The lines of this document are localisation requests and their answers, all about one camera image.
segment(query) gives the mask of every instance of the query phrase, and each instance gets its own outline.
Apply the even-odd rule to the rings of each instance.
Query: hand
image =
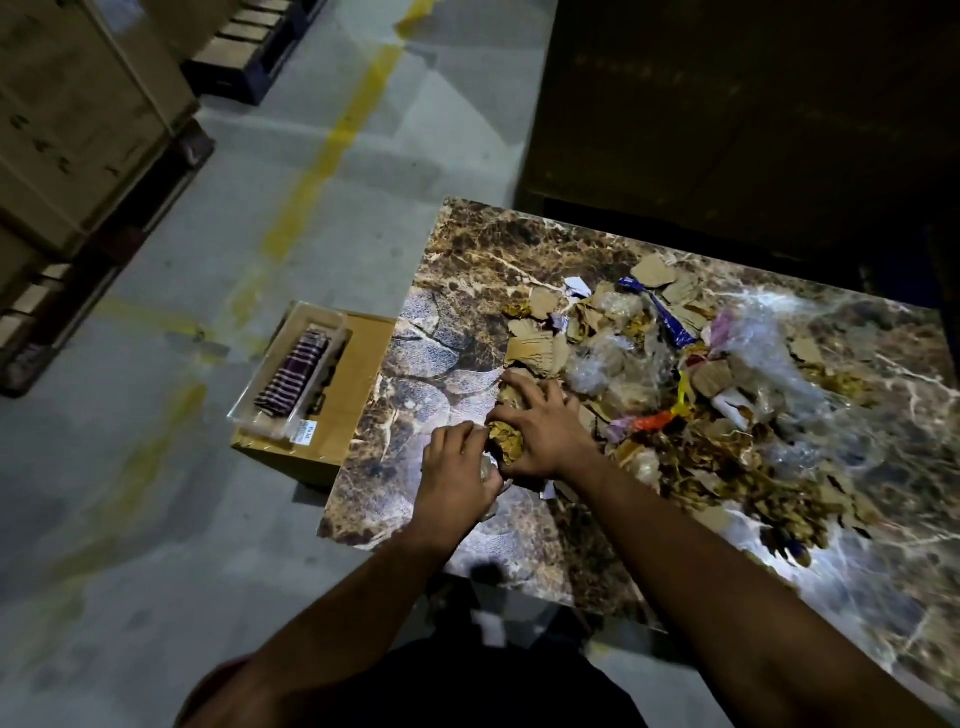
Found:
[[[484,517],[503,488],[499,471],[480,480],[485,427],[466,422],[433,431],[423,449],[423,476],[406,530],[452,553]]]
[[[560,478],[584,457],[597,454],[593,438],[580,424],[580,401],[572,395],[564,403],[564,391],[556,379],[541,382],[503,373],[503,381],[517,389],[530,409],[501,404],[487,416],[487,422],[516,427],[523,435],[523,454],[510,468],[508,477]]]

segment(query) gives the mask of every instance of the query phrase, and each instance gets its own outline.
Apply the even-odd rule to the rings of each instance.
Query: marble table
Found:
[[[430,432],[482,422],[496,397],[508,331],[500,313],[532,283],[617,280],[644,254],[696,271],[707,303],[773,306],[809,333],[827,364],[855,373],[876,405],[857,487],[882,513],[871,541],[843,531],[801,569],[773,560],[756,524],[725,536],[795,581],[803,598],[888,669],[960,698],[960,392],[936,311],[659,248],[462,200],[447,200],[326,506],[321,535],[375,547],[403,526]],[[503,585],[604,616],[656,617],[590,513],[512,488],[450,561],[496,564]]]

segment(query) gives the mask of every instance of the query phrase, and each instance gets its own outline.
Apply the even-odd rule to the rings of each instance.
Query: gray floor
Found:
[[[554,3],[445,0],[404,39],[411,0],[331,0],[260,109],[204,99],[216,155],[33,393],[0,401],[0,723],[170,725],[363,561],[229,449],[226,413],[291,299],[395,316],[444,195],[509,203]],[[481,596],[520,642],[551,614]],[[728,725],[655,651],[611,624],[590,658],[653,728]]]

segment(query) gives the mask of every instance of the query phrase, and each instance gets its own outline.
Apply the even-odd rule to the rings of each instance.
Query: label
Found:
[[[304,420],[297,428],[297,434],[290,440],[294,445],[309,445],[313,440],[313,433],[317,431],[317,423],[313,420]]]

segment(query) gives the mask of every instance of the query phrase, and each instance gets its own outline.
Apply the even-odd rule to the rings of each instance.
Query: yellow painted line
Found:
[[[13,651],[23,658],[25,669],[56,653],[65,632],[84,615],[87,584],[119,563],[121,539],[144,510],[178,433],[197,417],[205,400],[206,385],[196,379],[178,389],[163,414],[159,434],[137,446],[106,488],[107,496],[85,514],[89,538],[47,569],[47,590],[32,613],[35,628],[22,631]]]
[[[434,0],[414,0],[397,25],[402,26],[429,15],[433,6]],[[402,56],[401,45],[383,45],[377,50],[363,78],[354,89],[347,108],[326,136],[309,167],[300,175],[289,199],[263,238],[260,252],[270,263],[278,265],[286,260],[302,237],[326,183],[336,174],[344,154],[379,106],[387,83]],[[234,332],[242,330],[250,323],[270,278],[269,271],[254,267],[230,296],[229,325]]]
[[[394,26],[396,34],[404,40],[412,38],[420,21],[433,12],[435,4],[435,0],[415,0],[403,19]]]
[[[205,336],[205,329],[199,322],[173,311],[164,311],[151,306],[123,301],[107,296],[94,309],[94,315],[112,321],[136,324],[162,331],[179,333],[189,338]]]
[[[414,0],[399,25],[423,18],[433,6],[434,0]],[[384,45],[377,51],[347,109],[263,239],[260,252],[267,262],[275,266],[282,263],[299,241],[326,182],[336,173],[344,153],[379,104],[402,54],[403,48],[397,45]],[[227,301],[231,329],[226,333],[242,334],[255,314],[261,291],[270,281],[270,272],[257,265],[244,276]],[[108,302],[101,313],[187,335],[199,332],[186,317],[116,300]],[[204,358],[198,356],[197,363],[203,365]],[[164,414],[160,433],[137,446],[108,488],[107,497],[89,513],[89,538],[50,567],[50,584],[34,609],[33,628],[21,631],[15,650],[26,655],[26,669],[56,654],[67,630],[84,615],[86,585],[96,574],[117,563],[121,539],[146,507],[147,496],[162,472],[176,436],[201,412],[205,398],[206,385],[196,376],[177,390]]]

